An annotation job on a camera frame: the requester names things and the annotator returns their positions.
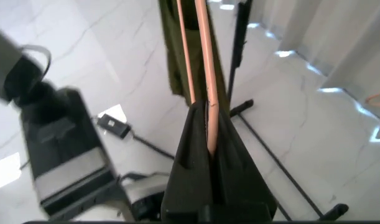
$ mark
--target white marble floor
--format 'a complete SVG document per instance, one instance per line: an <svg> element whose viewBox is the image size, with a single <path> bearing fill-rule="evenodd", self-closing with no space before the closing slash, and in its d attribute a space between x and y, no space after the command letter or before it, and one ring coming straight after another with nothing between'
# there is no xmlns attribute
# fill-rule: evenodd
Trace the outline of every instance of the white marble floor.
<svg viewBox="0 0 380 224"><path fill-rule="evenodd" d="M212 4L211 12L227 75L234 11ZM49 48L53 64L47 78L57 86L79 88L91 114L120 104L136 133L175 153L187 107L169 89L157 1L0 0L0 29L18 44ZM350 210L342 220L380 220L380 142L372 136L380 121L345 93L317 91L325 77L308 70L297 55L274 54L279 42L262 28L248 29L247 41L233 106L254 99L244 116L323 212L347 203ZM0 104L0 159L18 152L24 163L18 114ZM238 118L233 123L290 216L316 219L244 124ZM172 166L133 140L101 137L122 173L168 172ZM0 223L43 219L26 168L18 180L0 188ZM118 218L100 207L83 219ZM283 219L278 212L275 220Z"/></svg>

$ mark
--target power adapter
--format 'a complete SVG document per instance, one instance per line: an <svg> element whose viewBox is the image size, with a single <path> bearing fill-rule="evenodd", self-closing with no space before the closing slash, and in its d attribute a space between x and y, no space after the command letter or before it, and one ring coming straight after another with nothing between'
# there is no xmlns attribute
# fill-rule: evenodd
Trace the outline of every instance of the power adapter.
<svg viewBox="0 0 380 224"><path fill-rule="evenodd" d="M131 130L130 125L125 124L108 114L104 114L101 118L99 118L97 120L97 125L120 139L124 139Z"/></svg>

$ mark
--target green garment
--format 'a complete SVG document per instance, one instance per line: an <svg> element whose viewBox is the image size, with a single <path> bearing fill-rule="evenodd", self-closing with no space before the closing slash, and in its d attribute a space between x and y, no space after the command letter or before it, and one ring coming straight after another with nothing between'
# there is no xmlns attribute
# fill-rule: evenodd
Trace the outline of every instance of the green garment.
<svg viewBox="0 0 380 224"><path fill-rule="evenodd" d="M205 69L203 66L202 45L200 31L198 28L195 1L182 0L181 3L195 98L197 101L206 101L208 97L206 93ZM188 87L188 77L184 58L182 35L180 31L180 22L178 19L177 0L159 0L159 8L164 29L165 45L167 48L170 88L172 89L173 94L184 96L187 105L190 105L191 98ZM225 110L229 113L229 102L225 90L225 81L220 65L215 33L210 16L208 16L208 20L210 26L211 45L213 49L213 64L215 66L219 106L221 110Z"/></svg>

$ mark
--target clothing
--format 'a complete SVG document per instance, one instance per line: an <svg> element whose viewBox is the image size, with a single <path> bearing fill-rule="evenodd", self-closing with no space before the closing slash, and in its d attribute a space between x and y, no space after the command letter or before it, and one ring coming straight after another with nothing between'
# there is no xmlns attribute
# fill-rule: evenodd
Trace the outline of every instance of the clothing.
<svg viewBox="0 0 380 224"><path fill-rule="evenodd" d="M178 19L177 0L159 0L159 8L164 30L165 45L167 48L170 88L172 89L173 94L184 96L187 105L191 105L183 41ZM203 66L202 44L198 28L195 1L183 0L182 11L195 99L196 101L206 101L208 97L206 92L205 69ZM223 71L220 65L213 24L211 23L209 15L208 20L211 32L211 46L213 50L213 64L215 66L219 107L221 110L225 110L229 113L229 102L225 89Z"/></svg>

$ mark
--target curtain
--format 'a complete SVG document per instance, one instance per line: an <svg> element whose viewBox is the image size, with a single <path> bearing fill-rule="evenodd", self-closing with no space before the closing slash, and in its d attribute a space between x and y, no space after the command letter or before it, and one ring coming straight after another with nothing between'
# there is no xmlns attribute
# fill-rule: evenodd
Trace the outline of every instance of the curtain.
<svg viewBox="0 0 380 224"><path fill-rule="evenodd" d="M322 89L345 91L380 118L365 103L380 92L380 0L254 0L250 21L327 76Z"/></svg>

